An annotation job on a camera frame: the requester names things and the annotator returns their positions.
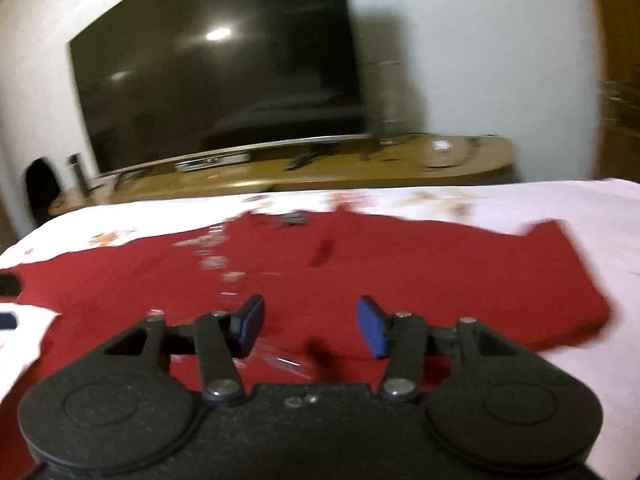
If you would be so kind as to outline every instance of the white wall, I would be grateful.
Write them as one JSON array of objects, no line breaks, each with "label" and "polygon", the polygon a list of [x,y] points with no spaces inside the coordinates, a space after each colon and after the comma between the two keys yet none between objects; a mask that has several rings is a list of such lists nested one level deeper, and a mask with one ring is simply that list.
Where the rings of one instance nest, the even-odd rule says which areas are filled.
[{"label": "white wall", "polygon": [[[120,0],[0,3],[0,136],[17,176],[95,173],[66,42]],[[526,180],[587,178],[598,119],[591,0],[351,0],[362,60],[402,59],[410,124],[501,134]]]}]

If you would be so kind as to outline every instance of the wooden table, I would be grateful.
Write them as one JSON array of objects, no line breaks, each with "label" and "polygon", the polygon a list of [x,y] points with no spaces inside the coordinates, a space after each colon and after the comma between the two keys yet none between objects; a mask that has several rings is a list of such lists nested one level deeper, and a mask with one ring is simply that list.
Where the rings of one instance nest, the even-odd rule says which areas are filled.
[{"label": "wooden table", "polygon": [[[448,140],[450,150],[438,152],[433,139]],[[399,144],[381,146],[366,157],[362,149],[338,147],[334,155],[316,158],[299,170],[283,171],[295,156],[263,156],[244,164],[181,173],[159,164],[146,176],[124,181],[113,190],[114,179],[82,197],[77,189],[59,196],[49,209],[60,215],[98,204],[217,196],[302,189],[448,186],[514,181],[514,151],[503,137],[413,135]]]}]

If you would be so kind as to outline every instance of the red fabric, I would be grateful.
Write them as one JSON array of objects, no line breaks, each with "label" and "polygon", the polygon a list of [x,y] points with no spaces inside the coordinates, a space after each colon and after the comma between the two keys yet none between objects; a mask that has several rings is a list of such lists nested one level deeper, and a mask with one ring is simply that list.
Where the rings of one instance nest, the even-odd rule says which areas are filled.
[{"label": "red fabric", "polygon": [[[26,386],[151,309],[163,310],[167,323],[176,324],[205,312],[235,310],[249,295],[262,294],[267,316],[261,338],[306,356],[300,361],[311,360],[311,380],[372,384],[385,363],[369,357],[358,333],[355,305],[363,294],[388,312],[420,314],[432,325],[476,317],[534,350],[579,342],[610,316],[554,221],[512,236],[344,210],[309,218],[307,226],[283,228],[274,217],[247,214],[230,222],[228,240],[214,247],[174,246],[207,234],[205,228],[15,267],[24,285],[18,302],[62,316],[47,333],[42,359],[0,404],[0,449],[13,456],[4,468],[15,466],[8,478],[31,463],[15,424],[17,399]],[[203,250],[225,256],[226,268],[202,269],[207,256],[196,253]],[[227,283],[223,275],[230,270],[246,274]],[[439,362],[429,371],[432,379],[443,373]],[[173,364],[172,374],[198,387],[193,358]],[[241,375],[247,386],[301,381],[258,358],[249,359]]]}]

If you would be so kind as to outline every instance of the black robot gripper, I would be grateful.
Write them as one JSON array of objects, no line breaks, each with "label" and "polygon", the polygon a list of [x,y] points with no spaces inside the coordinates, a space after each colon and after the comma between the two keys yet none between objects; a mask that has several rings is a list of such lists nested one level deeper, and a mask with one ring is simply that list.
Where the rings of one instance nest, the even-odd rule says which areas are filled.
[{"label": "black robot gripper", "polygon": [[[602,408],[580,381],[471,318],[432,327],[363,296],[356,321],[375,358],[368,384],[258,384],[234,358],[264,322],[252,296],[191,325],[150,316],[34,386],[18,410],[38,462],[30,479],[599,478],[584,462]],[[201,390],[168,373],[195,354]],[[448,356],[430,392],[424,360]]]}]

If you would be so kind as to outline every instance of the flat screen tv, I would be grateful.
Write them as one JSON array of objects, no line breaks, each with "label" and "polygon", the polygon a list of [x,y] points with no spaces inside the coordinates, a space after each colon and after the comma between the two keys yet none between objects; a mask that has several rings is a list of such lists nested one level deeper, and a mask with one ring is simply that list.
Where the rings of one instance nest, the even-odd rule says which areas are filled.
[{"label": "flat screen tv", "polygon": [[364,134],[346,0],[123,0],[70,50],[102,174]]}]

